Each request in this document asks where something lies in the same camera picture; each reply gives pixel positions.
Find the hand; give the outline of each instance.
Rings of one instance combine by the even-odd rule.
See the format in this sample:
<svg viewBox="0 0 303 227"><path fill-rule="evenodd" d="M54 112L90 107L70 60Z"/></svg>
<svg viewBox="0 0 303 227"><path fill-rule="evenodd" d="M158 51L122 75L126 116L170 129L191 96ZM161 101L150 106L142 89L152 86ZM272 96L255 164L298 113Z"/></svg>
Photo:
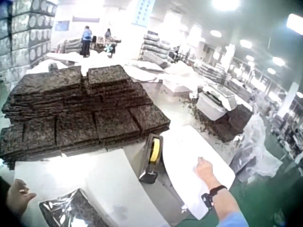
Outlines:
<svg viewBox="0 0 303 227"><path fill-rule="evenodd" d="M6 198L6 205L9 210L16 215L21 217L27 209L28 203L36 197L35 193L28 193L29 189L26 187L24 181L16 179L14 184L9 188L8 195Z"/></svg>
<svg viewBox="0 0 303 227"><path fill-rule="evenodd" d="M221 185L213 173L213 165L203 157L198 158L195 172L206 183L209 190Z"/></svg>

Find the factory floor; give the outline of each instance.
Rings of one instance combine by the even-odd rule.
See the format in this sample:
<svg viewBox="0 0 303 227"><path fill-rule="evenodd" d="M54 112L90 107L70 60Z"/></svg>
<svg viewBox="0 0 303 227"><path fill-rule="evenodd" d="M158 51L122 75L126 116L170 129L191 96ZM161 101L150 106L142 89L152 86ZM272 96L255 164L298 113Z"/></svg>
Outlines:
<svg viewBox="0 0 303 227"><path fill-rule="evenodd" d="M6 88L1 82L0 108L5 103L7 95ZM5 119L0 111L0 129L8 126L9 120ZM284 155L276 138L270 134L269 127L265 146L270 153L279 159ZM284 158L282 166L273 178L256 178L249 184L235 180L230 191L239 203L251 227L272 227L275 224L273 219L275 213L282 210L285 215L288 215L300 201L298 198L301 197L301 192L303 192L303 178L297 168L285 172L291 162L291 160ZM188 217L179 223L178 227L214 227L217 224L218 219L215 212L212 211L200 221Z"/></svg>

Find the ceiling light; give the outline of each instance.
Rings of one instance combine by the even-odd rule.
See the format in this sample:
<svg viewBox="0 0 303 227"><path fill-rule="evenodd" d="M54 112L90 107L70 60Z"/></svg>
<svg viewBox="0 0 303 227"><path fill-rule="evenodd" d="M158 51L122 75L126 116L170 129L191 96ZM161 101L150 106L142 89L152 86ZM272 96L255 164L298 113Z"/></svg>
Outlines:
<svg viewBox="0 0 303 227"><path fill-rule="evenodd" d="M255 63L253 63L252 61L249 61L248 65L251 66L251 67L255 67Z"/></svg>
<svg viewBox="0 0 303 227"><path fill-rule="evenodd" d="M215 51L214 54L213 54L213 58L215 58L216 60L219 60L220 58L220 53Z"/></svg>
<svg viewBox="0 0 303 227"><path fill-rule="evenodd" d="M221 11L232 11L238 8L239 0L213 0L213 6Z"/></svg>
<svg viewBox="0 0 303 227"><path fill-rule="evenodd" d="M303 98L303 94L302 94L301 92L297 92L297 96L298 96L299 98Z"/></svg>
<svg viewBox="0 0 303 227"><path fill-rule="evenodd" d="M245 39L240 40L241 46L250 49L252 47L252 43L250 41L247 41Z"/></svg>
<svg viewBox="0 0 303 227"><path fill-rule="evenodd" d="M286 26L296 33L303 35L303 17L299 17L295 14L290 14L287 19Z"/></svg>
<svg viewBox="0 0 303 227"><path fill-rule="evenodd" d="M251 57L249 55L246 56L246 59L249 60L249 61L254 61L255 60L253 57Z"/></svg>
<svg viewBox="0 0 303 227"><path fill-rule="evenodd" d="M269 72L270 74L275 75L276 71L274 71L272 68L268 68L267 72Z"/></svg>
<svg viewBox="0 0 303 227"><path fill-rule="evenodd" d="M210 31L210 34L213 35L213 36L215 36L215 37L219 37L219 38L222 37L221 32L216 31L216 30Z"/></svg>
<svg viewBox="0 0 303 227"><path fill-rule="evenodd" d="M274 64L276 64L278 66L285 65L285 61L283 61L281 58L273 57L273 62L274 62Z"/></svg>

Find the ceiling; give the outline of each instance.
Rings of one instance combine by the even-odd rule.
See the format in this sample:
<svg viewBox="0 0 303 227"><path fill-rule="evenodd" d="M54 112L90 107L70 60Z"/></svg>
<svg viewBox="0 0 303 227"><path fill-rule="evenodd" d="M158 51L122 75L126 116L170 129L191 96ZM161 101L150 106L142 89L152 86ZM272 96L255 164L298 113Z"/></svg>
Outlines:
<svg viewBox="0 0 303 227"><path fill-rule="evenodd" d="M65 4L75 2L77 0L59 0L59 3ZM105 0L104 5L126 9L130 2ZM303 36L287 28L286 21L291 13L303 15L303 0L240 0L240 6L235 11L227 12L216 10L212 0L156 0L152 16L163 20L167 10L181 14L181 23L189 29L192 25L200 25L202 37L211 46L220 46L225 50L233 37L235 57L246 61L246 55L253 56L255 68L286 90L296 75L302 76ZM220 31L222 37L211 36L210 30ZM243 48L240 46L241 39L251 41L253 47L250 50ZM272 62L273 56L282 58L286 65L276 66ZM267 68L273 68L276 75L268 74Z"/></svg>

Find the black watch strap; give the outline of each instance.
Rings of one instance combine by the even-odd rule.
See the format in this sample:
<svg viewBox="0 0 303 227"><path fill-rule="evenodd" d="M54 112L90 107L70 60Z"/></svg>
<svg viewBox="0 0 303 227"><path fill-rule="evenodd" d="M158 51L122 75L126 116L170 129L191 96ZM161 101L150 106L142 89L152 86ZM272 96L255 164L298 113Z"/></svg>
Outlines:
<svg viewBox="0 0 303 227"><path fill-rule="evenodd" d="M202 201L204 202L205 206L208 208L208 211L211 211L214 206L213 197L218 193L218 191L224 188L227 189L224 185L220 185L210 190L209 194L205 193L201 196Z"/></svg>
<svg viewBox="0 0 303 227"><path fill-rule="evenodd" d="M227 189L227 187L225 187L224 185L220 185L216 188L213 188L209 191L209 195L211 197L214 197L218 193L218 191L220 191L221 189L224 189L224 188Z"/></svg>

